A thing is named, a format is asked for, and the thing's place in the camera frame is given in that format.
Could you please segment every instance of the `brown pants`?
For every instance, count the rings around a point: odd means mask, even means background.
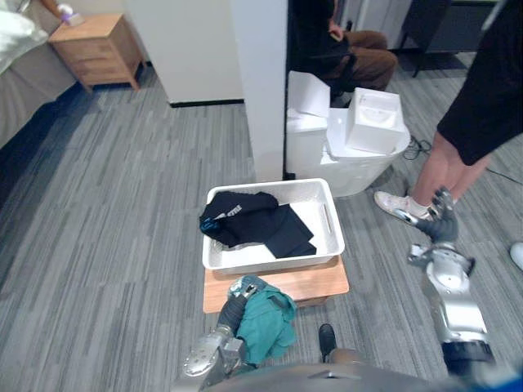
[[[385,90],[398,64],[396,56],[387,50],[385,36],[377,31],[346,31],[345,37],[351,44],[349,50],[356,56],[352,79],[361,87]],[[344,58],[324,78],[339,78],[348,60]]]

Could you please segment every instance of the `black shoe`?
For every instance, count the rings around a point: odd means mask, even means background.
[[[337,347],[333,327],[330,324],[323,324],[318,330],[318,339],[320,340],[321,362],[325,363],[327,355]]]

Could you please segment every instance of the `gray carpet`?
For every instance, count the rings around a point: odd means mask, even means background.
[[[389,88],[418,138],[431,139],[463,83],[465,67],[443,63],[412,79],[402,58]],[[152,69],[140,82],[137,93],[79,91],[2,206],[0,264],[11,266],[0,292],[2,391],[167,391],[217,321],[202,313],[197,217],[213,186],[253,181],[244,107],[171,109]],[[502,147],[491,167],[523,180],[522,144]],[[403,193],[424,158],[397,160],[373,189]],[[299,310],[297,344],[269,363],[317,362],[317,328],[329,322],[338,344],[371,364],[445,377],[422,273],[405,260],[426,239],[381,212],[373,189],[336,200],[351,291]],[[522,190],[485,173],[457,207],[500,363],[523,358],[523,272],[507,254],[523,238]]]

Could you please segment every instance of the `green towel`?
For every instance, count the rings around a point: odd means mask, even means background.
[[[245,306],[237,337],[247,346],[247,363],[259,364],[268,357],[280,357],[296,341],[291,320],[296,304],[278,288],[267,285]]]

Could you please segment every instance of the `black shorts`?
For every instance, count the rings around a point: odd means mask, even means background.
[[[482,38],[467,80],[438,124],[466,165],[523,132],[521,1],[509,1]]]

